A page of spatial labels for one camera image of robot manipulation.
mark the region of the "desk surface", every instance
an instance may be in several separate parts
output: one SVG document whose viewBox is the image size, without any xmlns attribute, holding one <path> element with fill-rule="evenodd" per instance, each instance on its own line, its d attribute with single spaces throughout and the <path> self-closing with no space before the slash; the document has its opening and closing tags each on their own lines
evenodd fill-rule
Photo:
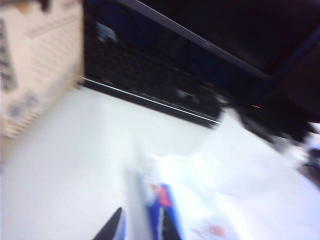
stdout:
<svg viewBox="0 0 320 240">
<path fill-rule="evenodd" d="M 319 190 L 230 114 L 213 131 L 82 88 L 2 159 L 1 239 L 91 240 L 120 206 L 127 239 L 151 239 L 135 174 L 148 154 L 202 156 L 240 239 L 320 237 Z"/>
<path fill-rule="evenodd" d="M 139 160 L 191 154 L 210 132 L 87 88 L 68 92 L 2 159 L 1 239 L 90 240 L 120 206 L 127 239 L 151 239 Z"/>
</svg>

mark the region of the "white desk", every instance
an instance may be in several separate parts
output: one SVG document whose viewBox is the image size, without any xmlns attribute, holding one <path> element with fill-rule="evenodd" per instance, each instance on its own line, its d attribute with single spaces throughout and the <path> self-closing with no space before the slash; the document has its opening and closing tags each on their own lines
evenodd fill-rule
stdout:
<svg viewBox="0 0 320 240">
<path fill-rule="evenodd" d="M 137 162 L 188 155 L 210 132 L 87 88 L 68 92 L 2 159 L 1 239 L 91 240 L 120 206 L 127 239 L 151 239 Z"/>
<path fill-rule="evenodd" d="M 213 132 L 86 88 L 67 93 L 2 162 L 1 239 L 91 240 L 122 206 L 127 239 L 149 240 L 139 160 L 194 152 L 240 239 L 319 239 L 320 192 L 230 114 Z"/>
</svg>

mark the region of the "black cable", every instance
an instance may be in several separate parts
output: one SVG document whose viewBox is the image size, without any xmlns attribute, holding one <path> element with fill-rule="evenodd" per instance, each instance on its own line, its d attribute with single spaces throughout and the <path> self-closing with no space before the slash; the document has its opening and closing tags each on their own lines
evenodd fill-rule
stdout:
<svg viewBox="0 0 320 240">
<path fill-rule="evenodd" d="M 128 45 L 128 46 L 131 46 L 131 45 L 132 45 L 132 43 L 130 43 L 129 41 L 127 41 L 125 37 L 123 37 L 121 34 L 119 34 L 119 32 L 118 32 L 117 30 L 115 30 L 115 29 L 100 15 L 100 12 L 98 11 L 97 6 L 96 6 L 96 7 L 93 7 L 92 5 L 86 3 L 86 1 L 84 1 L 83 4 L 84 4 L 84 6 L 85 6 L 86 8 L 89 9 L 89 12 L 91 12 L 91 13 L 89 13 L 89 15 L 93 18 L 93 20 L 94 20 L 95 22 L 100 22 L 101 24 L 105 25 L 106 27 L 112 29 L 112 30 L 115 32 L 116 36 L 117 36 L 120 40 L 122 40 L 126 45 Z"/>
<path fill-rule="evenodd" d="M 123 36 L 121 36 L 119 34 L 119 32 L 117 32 L 114 28 L 112 28 L 110 26 L 110 24 L 105 20 L 104 16 L 101 15 L 101 9 L 105 5 L 115 5 L 115 6 L 118 6 L 119 8 L 121 8 L 126 13 L 126 15 L 129 17 L 128 22 L 130 22 L 131 26 L 132 26 L 131 42 L 129 42 L 127 40 L 125 40 L 125 42 L 127 42 L 128 45 L 131 45 L 131 46 L 137 42 L 137 31 L 138 31 L 137 22 L 136 22 L 134 16 L 132 15 L 132 13 L 130 12 L 130 10 L 125 5 L 123 5 L 119 2 L 110 1 L 110 0 L 107 0 L 106 2 L 105 1 L 99 2 L 99 3 L 95 4 L 94 6 L 92 6 L 92 4 L 87 3 L 86 1 L 84 1 L 83 3 L 86 7 L 93 10 L 93 11 L 91 11 L 91 15 L 94 19 L 97 19 L 97 17 L 99 17 L 99 20 L 102 21 L 104 25 L 106 25 L 108 28 L 112 29 L 119 36 L 120 39 L 124 40 L 125 38 Z M 108 13 L 108 12 L 114 13 L 116 11 L 114 11 L 114 10 L 106 11 L 106 13 Z"/>
</svg>

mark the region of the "cardboard box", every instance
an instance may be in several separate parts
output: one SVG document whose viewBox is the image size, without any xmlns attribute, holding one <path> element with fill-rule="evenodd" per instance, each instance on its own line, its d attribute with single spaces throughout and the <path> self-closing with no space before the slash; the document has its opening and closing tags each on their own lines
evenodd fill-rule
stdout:
<svg viewBox="0 0 320 240">
<path fill-rule="evenodd" d="M 81 81 L 79 0 L 6 4 L 0 17 L 1 140 L 16 139 L 70 86 Z"/>
</svg>

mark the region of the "silver trim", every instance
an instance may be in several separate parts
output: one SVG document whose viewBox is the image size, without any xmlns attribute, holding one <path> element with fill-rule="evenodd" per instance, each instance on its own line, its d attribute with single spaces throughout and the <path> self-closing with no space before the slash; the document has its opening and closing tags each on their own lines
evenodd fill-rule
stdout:
<svg viewBox="0 0 320 240">
<path fill-rule="evenodd" d="M 84 77 L 84 76 L 83 76 L 82 78 L 83 78 L 84 80 L 89 81 L 89 82 L 92 82 L 92 83 L 95 83 L 95 84 L 99 84 L 99 85 L 101 85 L 101 86 L 104 86 L 104 87 L 107 87 L 107 88 L 110 88 L 110 89 L 113 89 L 113 90 L 122 92 L 122 93 L 124 93 L 124 94 L 128 94 L 128 95 L 131 95 L 131 96 L 135 96 L 135 97 L 137 97 L 137 98 L 140 98 L 140 99 L 143 99 L 143 100 L 147 100 L 147 101 L 149 101 L 149 102 L 152 102 L 152 103 L 155 103 L 155 104 L 159 104 L 159 105 L 161 105 L 161 106 L 164 106 L 164 107 L 167 107 L 167 108 L 170 108 L 170 109 L 174 109 L 174 110 L 183 112 L 183 113 L 185 113 L 185 114 L 189 114 L 189 115 L 192 115 L 192 116 L 201 118 L 201 119 L 208 120 L 208 121 L 213 122 L 213 123 L 216 123 L 216 124 L 220 124 L 220 122 L 218 122 L 218 121 L 215 121 L 215 120 L 212 120 L 212 119 L 203 117 L 203 116 L 199 116 L 199 115 L 197 115 L 197 114 L 194 114 L 194 113 L 191 113 L 191 112 L 188 112 L 188 111 L 184 111 L 184 110 L 181 110 L 181 109 L 179 109 L 179 108 L 175 108 L 175 107 L 173 107 L 173 106 L 169 106 L 169 105 L 163 104 L 163 103 L 161 103 L 161 102 L 153 101 L 153 100 L 148 99 L 148 98 L 145 98 L 145 97 L 143 97 L 143 96 L 139 96 L 139 95 L 136 95 L 136 94 L 134 94 L 134 93 L 127 92 L 127 91 L 118 89 L 118 88 L 116 88 L 116 87 L 109 86 L 109 85 L 106 85 L 106 84 L 103 84 L 103 83 L 100 83 L 100 82 L 91 80 L 91 79 L 86 78 L 86 77 Z"/>
<path fill-rule="evenodd" d="M 144 3 L 142 3 L 138 0 L 118 0 L 118 2 L 128 6 L 129 8 L 131 8 L 131 9 L 145 15 L 146 17 L 156 21 L 157 23 L 167 27 L 171 31 L 173 31 L 173 32 L 185 37 L 186 39 L 194 42 L 195 44 L 207 49 L 208 51 L 214 53 L 215 55 L 226 60 L 227 62 L 238 66 L 239 68 L 245 70 L 246 72 L 251 73 L 252 75 L 259 77 L 261 79 L 270 78 L 270 76 L 267 73 L 255 68 L 254 66 L 246 63 L 245 61 L 241 60 L 240 58 L 228 53 L 227 51 L 214 45 L 212 42 L 205 40 L 203 37 L 188 30 L 187 28 L 178 24 L 177 22 L 172 21 L 170 18 L 168 18 L 165 15 L 161 14 L 160 12 L 152 9 L 151 7 L 145 5 Z"/>
</svg>

